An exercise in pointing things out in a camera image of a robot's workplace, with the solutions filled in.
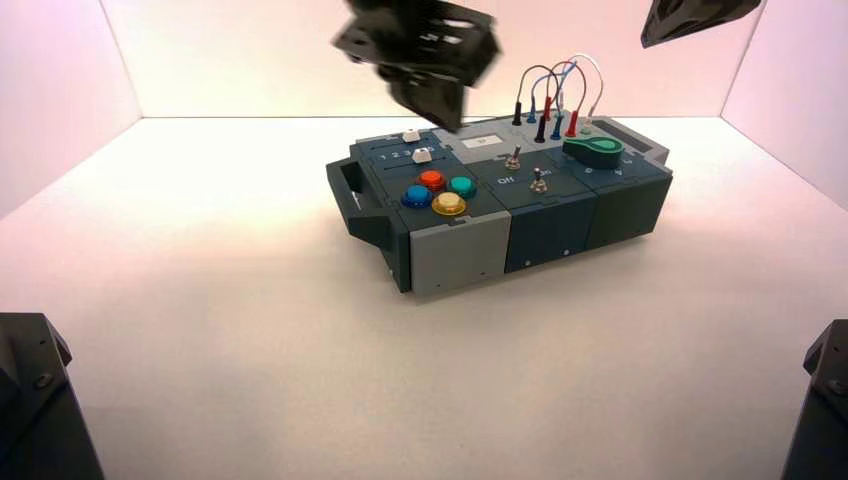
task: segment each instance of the blue arcade button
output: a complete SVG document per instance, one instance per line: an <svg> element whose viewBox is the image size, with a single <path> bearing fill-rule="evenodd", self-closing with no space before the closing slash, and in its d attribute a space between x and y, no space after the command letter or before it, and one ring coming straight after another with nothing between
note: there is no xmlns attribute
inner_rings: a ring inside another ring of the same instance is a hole
<svg viewBox="0 0 848 480"><path fill-rule="evenodd" d="M406 189L401 203L409 208L427 208L433 201L433 193L423 185L413 185Z"/></svg>

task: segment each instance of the pink wall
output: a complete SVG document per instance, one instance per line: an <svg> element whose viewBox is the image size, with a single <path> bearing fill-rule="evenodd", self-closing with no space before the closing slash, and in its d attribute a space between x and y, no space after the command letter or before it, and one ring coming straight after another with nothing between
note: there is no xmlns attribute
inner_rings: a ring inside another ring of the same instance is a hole
<svg viewBox="0 0 848 480"><path fill-rule="evenodd" d="M848 2L769 0L722 116L848 208Z"/></svg>
<svg viewBox="0 0 848 480"><path fill-rule="evenodd" d="M0 217L138 118L98 0L0 1Z"/></svg>
<svg viewBox="0 0 848 480"><path fill-rule="evenodd" d="M145 116L409 114L373 67L331 47L351 17L344 0L103 2ZM512 113L525 67L578 51L605 69L598 113L718 115L759 16L644 50L651 0L454 3L493 15L504 53L471 92L470 115Z"/></svg>

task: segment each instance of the off label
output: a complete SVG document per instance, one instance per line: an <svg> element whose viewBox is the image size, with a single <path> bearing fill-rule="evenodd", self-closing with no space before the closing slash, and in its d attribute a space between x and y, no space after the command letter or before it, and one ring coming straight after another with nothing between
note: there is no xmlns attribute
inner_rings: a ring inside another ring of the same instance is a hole
<svg viewBox="0 0 848 480"><path fill-rule="evenodd" d="M554 173L554 172L552 172L552 171L550 171L550 170L542 170L542 176L543 176L543 177L544 177L545 175L552 175L553 173ZM499 178L499 179L498 179L498 183L499 183L500 185L509 185L510 183L515 183L515 182L516 182L515 177L512 177L512 176L510 176L510 177L503 177L503 178Z"/></svg>

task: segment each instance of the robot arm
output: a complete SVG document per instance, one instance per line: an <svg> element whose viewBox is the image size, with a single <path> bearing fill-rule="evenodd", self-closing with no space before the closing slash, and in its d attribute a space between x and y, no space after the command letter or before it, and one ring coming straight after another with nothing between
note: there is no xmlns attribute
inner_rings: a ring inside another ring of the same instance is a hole
<svg viewBox="0 0 848 480"><path fill-rule="evenodd" d="M727 23L761 0L654 0L648 48ZM356 17L334 44L377 65L395 101L451 132L462 127L465 87L497 56L491 16L439 0L347 0Z"/></svg>

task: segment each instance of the white floor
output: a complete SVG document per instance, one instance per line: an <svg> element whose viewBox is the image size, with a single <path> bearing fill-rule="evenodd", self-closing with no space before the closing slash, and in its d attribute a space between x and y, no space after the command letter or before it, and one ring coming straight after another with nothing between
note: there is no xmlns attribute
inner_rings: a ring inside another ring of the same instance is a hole
<svg viewBox="0 0 848 480"><path fill-rule="evenodd" d="M416 299L324 175L412 119L144 120L0 220L115 479L774 479L848 213L720 119L654 234Z"/></svg>

